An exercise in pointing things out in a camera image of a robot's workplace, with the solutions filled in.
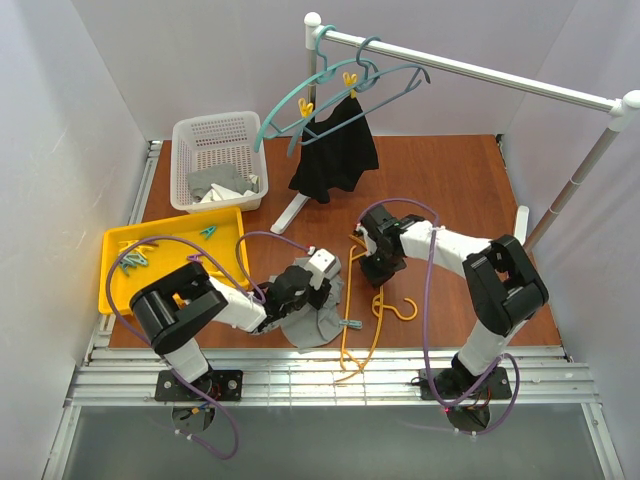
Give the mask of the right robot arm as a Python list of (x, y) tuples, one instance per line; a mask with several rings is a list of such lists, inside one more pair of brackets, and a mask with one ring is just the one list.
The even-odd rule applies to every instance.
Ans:
[(364, 213), (357, 230), (367, 253), (363, 274), (377, 288), (406, 267), (407, 258), (433, 261), (466, 280), (477, 320), (451, 367), (435, 384), (465, 391), (495, 368), (521, 325), (547, 303), (549, 293), (521, 242), (512, 235), (489, 240), (462, 235), (418, 215), (394, 217), (383, 205)]

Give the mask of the white cloth in basket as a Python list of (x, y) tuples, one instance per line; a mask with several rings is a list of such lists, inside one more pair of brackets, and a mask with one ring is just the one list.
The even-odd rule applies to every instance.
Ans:
[(244, 192), (224, 187), (221, 184), (212, 183), (209, 188), (199, 187), (191, 192), (195, 203), (204, 204), (210, 202), (221, 202), (227, 200), (237, 200), (241, 198), (252, 197), (256, 195), (260, 189), (260, 178), (256, 175), (249, 177), (249, 188)]

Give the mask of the yellow clothespin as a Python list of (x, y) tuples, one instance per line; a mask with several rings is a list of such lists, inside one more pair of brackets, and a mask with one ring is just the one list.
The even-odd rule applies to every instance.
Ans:
[(312, 101), (307, 101), (305, 98), (298, 100), (298, 108), (302, 118), (309, 118), (314, 112), (315, 105)]
[(342, 74), (342, 78), (343, 78), (344, 85), (349, 88), (350, 98), (355, 99), (357, 95), (355, 86), (358, 82), (358, 75), (356, 73), (351, 74), (348, 72), (344, 72)]

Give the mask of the grey underwear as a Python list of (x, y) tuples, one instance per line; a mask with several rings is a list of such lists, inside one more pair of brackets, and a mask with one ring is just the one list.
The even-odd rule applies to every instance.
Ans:
[(341, 314), (338, 306), (344, 281), (340, 276), (341, 262), (330, 270), (330, 291), (320, 309), (306, 304), (301, 310), (285, 316), (278, 324), (285, 338), (299, 349), (321, 347), (333, 341), (341, 332)]

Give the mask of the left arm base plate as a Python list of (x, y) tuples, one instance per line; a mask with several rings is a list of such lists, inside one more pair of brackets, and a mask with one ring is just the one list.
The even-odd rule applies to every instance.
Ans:
[[(242, 370), (210, 370), (192, 386), (216, 401), (238, 401), (242, 396)], [(182, 384), (170, 370), (158, 374), (154, 399), (159, 402), (204, 401), (201, 394)]]

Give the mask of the yellow clothespin right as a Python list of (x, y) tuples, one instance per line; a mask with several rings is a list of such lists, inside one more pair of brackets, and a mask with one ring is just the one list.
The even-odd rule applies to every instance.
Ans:
[(343, 78), (344, 85), (349, 88), (350, 98), (355, 99), (357, 95), (355, 86), (358, 82), (358, 75), (356, 73), (351, 74), (348, 72), (344, 72), (342, 74), (342, 78)]

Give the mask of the light blue clothespin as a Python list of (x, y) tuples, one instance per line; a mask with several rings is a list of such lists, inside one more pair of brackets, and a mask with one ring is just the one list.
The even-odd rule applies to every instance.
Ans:
[(347, 320), (347, 319), (340, 320), (339, 326), (342, 328), (355, 329), (355, 330), (361, 330), (363, 328), (363, 324), (361, 321)]

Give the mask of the aluminium rail frame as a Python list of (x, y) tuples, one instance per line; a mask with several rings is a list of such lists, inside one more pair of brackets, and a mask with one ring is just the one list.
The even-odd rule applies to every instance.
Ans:
[[(303, 242), (342, 258), (348, 231), (311, 221)], [(420, 322), (385, 318), (363, 374), (336, 384), (338, 344), (284, 347), (283, 336), (244, 337), (222, 326), (199, 340), (216, 366), (245, 371), (241, 402), (226, 404), (240, 450), (220, 461), (173, 433), (172, 406), (153, 402), (162, 369), (150, 350), (109, 318), (74, 375), (45, 478), (55, 479), (625, 479), (589, 367), (554, 343), (511, 348), (521, 369), (518, 404), (496, 431), (456, 435), (411, 379), (422, 368)]]

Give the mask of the teal clothespin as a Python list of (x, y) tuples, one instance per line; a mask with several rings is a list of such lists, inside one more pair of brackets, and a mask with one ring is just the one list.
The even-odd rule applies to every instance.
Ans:
[(217, 229), (217, 226), (216, 225), (212, 225), (212, 226), (206, 227), (205, 229), (200, 231), (199, 234), (205, 240), (208, 240), (215, 233), (216, 229)]
[(119, 268), (126, 276), (130, 275), (129, 271), (132, 269), (149, 266), (149, 261), (146, 253), (153, 250), (154, 248), (139, 249), (136, 247), (132, 248), (119, 262)]

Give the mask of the yellow clothespin left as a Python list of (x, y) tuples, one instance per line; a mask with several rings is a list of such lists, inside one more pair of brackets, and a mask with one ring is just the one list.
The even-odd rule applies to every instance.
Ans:
[(305, 98), (298, 100), (298, 108), (302, 118), (309, 118), (314, 112), (315, 105), (312, 101), (307, 101)]

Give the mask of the white clothes rack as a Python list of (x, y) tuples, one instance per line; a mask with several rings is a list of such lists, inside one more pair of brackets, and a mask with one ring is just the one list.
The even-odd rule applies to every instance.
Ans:
[[(339, 8), (349, 32), (613, 98), (639, 85), (639, 7), (577, 1), (550, 12)], [(353, 194), (311, 203), (293, 225), (336, 218), (343, 232), (371, 199), (407, 196), (477, 236), (509, 230), (524, 204), (538, 220), (604, 128), (603, 114), (448, 73), (376, 114), (381, 169)], [(612, 144), (538, 244), (551, 306), (527, 343), (619, 334), (639, 319), (639, 126)]]

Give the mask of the black underwear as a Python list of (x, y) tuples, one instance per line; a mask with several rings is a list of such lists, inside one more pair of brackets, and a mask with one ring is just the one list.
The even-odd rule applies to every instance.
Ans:
[(378, 154), (369, 125), (365, 117), (360, 117), (304, 145), (288, 188), (320, 204), (328, 204), (330, 189), (353, 192), (365, 171), (378, 168)]

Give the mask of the yellow hanger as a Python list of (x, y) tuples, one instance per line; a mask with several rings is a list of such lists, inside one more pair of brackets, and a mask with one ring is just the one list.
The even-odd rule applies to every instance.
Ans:
[[(355, 242), (349, 249), (349, 257), (348, 257), (348, 268), (347, 268), (347, 282), (346, 282), (346, 294), (345, 294), (345, 309), (344, 309), (344, 317), (343, 319), (353, 320), (350, 316), (351, 313), (351, 300), (352, 300), (352, 285), (353, 285), (353, 267), (355, 265), (355, 261), (364, 257), (366, 251)], [(392, 304), (389, 304), (385, 301), (384, 297), (384, 288), (380, 287), (378, 293), (372, 298), (371, 301), (371, 312), (376, 319), (376, 329), (373, 336), (373, 340), (371, 346), (369, 347), (368, 354), (364, 360), (359, 360), (347, 348), (347, 340), (348, 340), (348, 331), (355, 329), (347, 329), (342, 328), (342, 333), (340, 337), (340, 353), (339, 353), (339, 364), (340, 369), (343, 372), (347, 371), (346, 362), (351, 361), (355, 365), (355, 370), (351, 373), (344, 375), (342, 378), (336, 379), (335, 383), (340, 384), (351, 380), (352, 378), (360, 375), (364, 372), (367, 365), (371, 361), (377, 347), (379, 344), (380, 335), (382, 332), (382, 327), (384, 323), (384, 315), (387, 311), (391, 312), (397, 319), (403, 322), (411, 322), (413, 321), (418, 314), (418, 306), (416, 302), (410, 297), (404, 297), (403, 301), (406, 302), (409, 306), (412, 307), (412, 312), (409, 315), (402, 314), (398, 308)]]

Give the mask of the grey-blue hanger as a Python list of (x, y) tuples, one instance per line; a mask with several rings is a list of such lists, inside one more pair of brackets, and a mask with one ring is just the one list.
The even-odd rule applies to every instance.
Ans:
[[(271, 127), (278, 136), (289, 132), (291, 134), (291, 140), (289, 142), (287, 154), (292, 155), (297, 144), (307, 146), (321, 140), (344, 127), (363, 120), (367, 114), (414, 91), (421, 84), (429, 84), (431, 82), (427, 70), (416, 63), (406, 63), (386, 70), (381, 70), (375, 62), (362, 56), (363, 50), (363, 47), (359, 47), (354, 58), (347, 59), (333, 65), (325, 64), (323, 70), (316, 72), (305, 79), (300, 85), (290, 91), (276, 105), (276, 107), (274, 107), (268, 115), (267, 120), (263, 123), (261, 130), (265, 131), (267, 128)], [(317, 105), (315, 97), (316, 87), (331, 81), (336, 76), (336, 72), (340, 68), (352, 63), (363, 69), (363, 75), (358, 76), (357, 74), (344, 72), (343, 82), (345, 84), (345, 88), (327, 100), (324, 104)], [(411, 70), (413, 72), (413, 75), (404, 89), (368, 110), (362, 109), (357, 101), (357, 95), (373, 88), (383, 76), (400, 70)], [(296, 95), (304, 89), (310, 91), (310, 99), (305, 100), (300, 98), (298, 100), (300, 119), (283, 128), (277, 126), (273, 122), (275, 115), (287, 102), (295, 98)]]

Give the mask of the white laundry basket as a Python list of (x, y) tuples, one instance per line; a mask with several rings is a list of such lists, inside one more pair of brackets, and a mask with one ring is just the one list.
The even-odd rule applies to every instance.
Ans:
[(199, 213), (237, 206), (260, 207), (268, 192), (266, 158), (254, 143), (257, 113), (228, 112), (181, 120), (173, 127), (170, 203)]

